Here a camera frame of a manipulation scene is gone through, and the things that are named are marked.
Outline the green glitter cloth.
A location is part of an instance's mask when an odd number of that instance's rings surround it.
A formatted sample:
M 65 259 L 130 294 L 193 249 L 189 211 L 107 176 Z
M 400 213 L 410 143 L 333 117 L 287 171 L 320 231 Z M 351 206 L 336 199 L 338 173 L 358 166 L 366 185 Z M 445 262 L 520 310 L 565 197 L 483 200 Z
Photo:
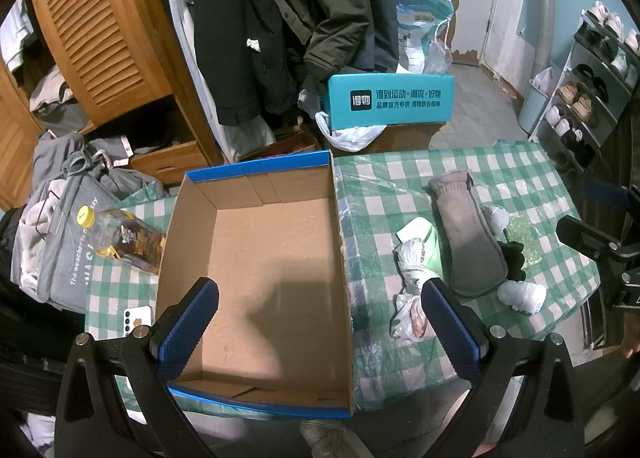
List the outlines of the green glitter cloth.
M 523 246 L 524 266 L 538 264 L 542 259 L 536 228 L 526 215 L 511 214 L 506 226 L 506 239 Z

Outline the wooden louvered wardrobe door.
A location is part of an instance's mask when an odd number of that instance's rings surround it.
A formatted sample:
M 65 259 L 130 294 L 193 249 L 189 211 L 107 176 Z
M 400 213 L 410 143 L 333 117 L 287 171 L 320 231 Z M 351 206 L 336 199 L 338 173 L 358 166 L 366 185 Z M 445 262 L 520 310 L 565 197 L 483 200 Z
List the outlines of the wooden louvered wardrobe door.
M 32 0 L 66 83 L 94 126 L 171 93 L 144 0 Z

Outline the light blue sock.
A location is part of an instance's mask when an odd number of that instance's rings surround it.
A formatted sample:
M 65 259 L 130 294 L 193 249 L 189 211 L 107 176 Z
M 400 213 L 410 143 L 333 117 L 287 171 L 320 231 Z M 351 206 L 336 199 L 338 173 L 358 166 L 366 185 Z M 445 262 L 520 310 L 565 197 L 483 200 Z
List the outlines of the light blue sock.
M 499 286 L 499 301 L 512 310 L 526 314 L 537 314 L 547 297 L 547 287 L 536 282 L 514 282 L 508 280 Z

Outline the green checkered tablecloth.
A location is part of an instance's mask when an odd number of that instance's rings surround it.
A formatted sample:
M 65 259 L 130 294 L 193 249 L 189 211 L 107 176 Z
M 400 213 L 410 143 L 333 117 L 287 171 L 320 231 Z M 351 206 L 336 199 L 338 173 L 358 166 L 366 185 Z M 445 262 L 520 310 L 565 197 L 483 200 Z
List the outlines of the green checkered tablecloth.
M 431 224 L 428 267 L 449 278 L 458 256 L 430 183 L 463 171 L 481 207 L 500 207 L 504 241 L 524 246 L 528 282 L 543 286 L 536 314 L 515 311 L 496 290 L 469 298 L 488 326 L 540 340 L 597 290 L 597 267 L 556 236 L 575 213 L 551 160 L 529 142 L 474 149 L 334 157 L 272 157 L 188 172 L 178 196 L 142 190 L 122 208 L 168 236 L 162 274 L 94 258 L 86 328 L 116 339 L 131 312 L 160 315 L 202 276 L 217 291 L 214 318 L 169 391 L 202 414 L 260 412 L 345 419 L 454 378 L 433 331 L 393 337 L 402 290 L 400 231 Z

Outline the grey white plastic-wrapped bundle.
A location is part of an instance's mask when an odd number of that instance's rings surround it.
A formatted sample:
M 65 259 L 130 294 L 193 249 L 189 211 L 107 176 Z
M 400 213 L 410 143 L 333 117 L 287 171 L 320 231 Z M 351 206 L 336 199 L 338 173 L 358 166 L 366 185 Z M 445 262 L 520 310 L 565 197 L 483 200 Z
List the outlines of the grey white plastic-wrapped bundle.
M 418 342 L 425 337 L 428 328 L 421 303 L 422 288 L 437 275 L 426 272 L 405 276 L 400 273 L 400 277 L 404 288 L 395 299 L 395 315 L 390 321 L 390 335 L 397 340 Z

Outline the brown flat cardboard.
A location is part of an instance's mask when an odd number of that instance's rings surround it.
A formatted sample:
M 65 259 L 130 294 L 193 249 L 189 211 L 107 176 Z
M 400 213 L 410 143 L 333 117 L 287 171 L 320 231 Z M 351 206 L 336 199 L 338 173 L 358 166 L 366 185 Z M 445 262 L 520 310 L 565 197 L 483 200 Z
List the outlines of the brown flat cardboard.
M 378 152 L 412 152 L 427 150 L 436 133 L 447 125 L 446 122 L 402 124 L 388 126 L 367 148 L 368 154 Z

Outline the open cardboard box blue rim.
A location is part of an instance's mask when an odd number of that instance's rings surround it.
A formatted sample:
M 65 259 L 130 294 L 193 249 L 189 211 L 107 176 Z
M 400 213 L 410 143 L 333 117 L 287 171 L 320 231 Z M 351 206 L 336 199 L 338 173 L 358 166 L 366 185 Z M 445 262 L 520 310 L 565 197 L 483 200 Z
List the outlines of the open cardboard box blue rim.
M 188 172 L 172 211 L 156 311 L 198 279 L 213 318 L 175 395 L 262 414 L 347 419 L 352 322 L 329 152 Z

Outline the black glove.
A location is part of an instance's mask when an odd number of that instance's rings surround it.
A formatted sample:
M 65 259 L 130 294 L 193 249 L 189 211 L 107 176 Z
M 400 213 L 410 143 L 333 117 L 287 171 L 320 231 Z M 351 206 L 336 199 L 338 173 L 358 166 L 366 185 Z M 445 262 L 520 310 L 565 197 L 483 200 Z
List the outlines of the black glove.
M 506 261 L 508 274 L 506 278 L 514 282 L 524 282 L 526 274 L 524 272 L 524 244 L 517 241 L 499 241 L 498 245 L 501 249 L 503 259 Z

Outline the light blue trash bin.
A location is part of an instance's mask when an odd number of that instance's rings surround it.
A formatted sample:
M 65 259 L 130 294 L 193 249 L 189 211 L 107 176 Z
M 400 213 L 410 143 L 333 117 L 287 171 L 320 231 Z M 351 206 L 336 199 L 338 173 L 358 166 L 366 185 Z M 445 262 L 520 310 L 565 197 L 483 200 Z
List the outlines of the light blue trash bin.
M 548 95 L 544 92 L 540 92 L 538 88 L 533 84 L 533 81 L 529 81 L 529 89 L 524 97 L 523 105 L 518 113 L 518 125 L 528 135 L 534 132 L 535 126 L 538 123 L 544 107 L 547 105 Z

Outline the dark hanging coat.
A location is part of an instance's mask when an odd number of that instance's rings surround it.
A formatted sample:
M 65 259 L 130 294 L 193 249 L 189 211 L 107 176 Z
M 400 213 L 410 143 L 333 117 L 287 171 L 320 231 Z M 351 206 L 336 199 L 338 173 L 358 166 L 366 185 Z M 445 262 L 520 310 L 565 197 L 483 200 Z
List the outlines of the dark hanging coat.
M 322 97 L 330 77 L 399 62 L 396 0 L 194 0 L 193 20 L 224 126 L 289 117 L 300 93 Z

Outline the plastic bottle yellow cap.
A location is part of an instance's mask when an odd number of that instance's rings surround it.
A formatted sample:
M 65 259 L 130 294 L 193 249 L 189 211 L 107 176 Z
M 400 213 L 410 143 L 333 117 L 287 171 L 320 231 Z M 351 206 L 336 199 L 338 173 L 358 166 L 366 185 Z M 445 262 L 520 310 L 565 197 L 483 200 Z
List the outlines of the plastic bottle yellow cap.
M 105 259 L 160 274 L 165 235 L 130 212 L 119 209 L 96 211 L 82 206 L 76 222 L 87 231 L 94 252 Z

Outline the small grey sock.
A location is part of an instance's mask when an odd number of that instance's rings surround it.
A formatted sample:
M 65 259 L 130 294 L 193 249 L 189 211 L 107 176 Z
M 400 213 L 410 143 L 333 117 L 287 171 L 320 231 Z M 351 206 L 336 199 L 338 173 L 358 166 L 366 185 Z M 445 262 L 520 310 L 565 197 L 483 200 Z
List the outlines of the small grey sock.
M 494 236 L 501 235 L 509 226 L 510 214 L 503 207 L 490 206 L 482 210 L 485 221 Z

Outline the light green cloth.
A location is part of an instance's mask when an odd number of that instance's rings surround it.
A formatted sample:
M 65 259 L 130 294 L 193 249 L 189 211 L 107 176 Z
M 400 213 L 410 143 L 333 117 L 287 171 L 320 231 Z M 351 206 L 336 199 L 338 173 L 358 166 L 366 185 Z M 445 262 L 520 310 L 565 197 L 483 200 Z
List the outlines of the light green cloth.
M 401 274 L 431 272 L 444 276 L 438 231 L 429 220 L 417 216 L 401 227 L 396 236 L 400 245 L 395 253 Z

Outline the white plastic bag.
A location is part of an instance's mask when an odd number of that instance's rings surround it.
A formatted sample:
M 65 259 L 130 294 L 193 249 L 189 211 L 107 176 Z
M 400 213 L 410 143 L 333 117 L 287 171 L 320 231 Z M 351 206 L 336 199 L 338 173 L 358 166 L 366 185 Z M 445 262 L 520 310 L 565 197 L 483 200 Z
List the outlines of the white plastic bag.
M 314 121 L 330 146 L 342 152 L 362 152 L 386 129 L 386 126 L 356 126 L 356 128 L 332 130 L 329 125 L 329 115 L 324 111 L 316 112 Z

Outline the long grey fleece mitten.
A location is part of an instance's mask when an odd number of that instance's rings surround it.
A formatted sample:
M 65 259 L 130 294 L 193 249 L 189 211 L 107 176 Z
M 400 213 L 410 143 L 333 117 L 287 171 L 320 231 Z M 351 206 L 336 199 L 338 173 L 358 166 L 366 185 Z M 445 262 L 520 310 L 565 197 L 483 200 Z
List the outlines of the long grey fleece mitten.
M 506 280 L 508 268 L 472 194 L 465 171 L 452 171 L 428 182 L 450 251 L 448 285 L 459 296 L 481 296 Z

